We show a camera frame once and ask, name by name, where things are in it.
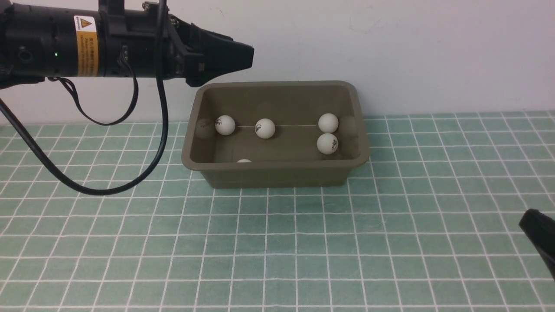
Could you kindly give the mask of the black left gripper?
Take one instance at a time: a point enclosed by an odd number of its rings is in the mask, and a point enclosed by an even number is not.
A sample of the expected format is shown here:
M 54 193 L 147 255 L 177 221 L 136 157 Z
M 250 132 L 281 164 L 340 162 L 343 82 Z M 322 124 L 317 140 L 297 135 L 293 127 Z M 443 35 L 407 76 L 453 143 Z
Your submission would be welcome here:
M 197 87 L 252 67 L 254 47 L 187 24 L 161 0 L 127 10 L 1 2 L 1 86 L 69 77 L 184 78 Z

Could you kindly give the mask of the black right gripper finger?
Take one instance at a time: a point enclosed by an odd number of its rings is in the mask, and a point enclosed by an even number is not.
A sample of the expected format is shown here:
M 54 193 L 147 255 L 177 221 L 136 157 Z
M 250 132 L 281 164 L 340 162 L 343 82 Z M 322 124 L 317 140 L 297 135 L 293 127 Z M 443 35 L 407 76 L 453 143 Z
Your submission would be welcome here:
M 537 209 L 527 209 L 519 226 L 555 277 L 555 221 Z

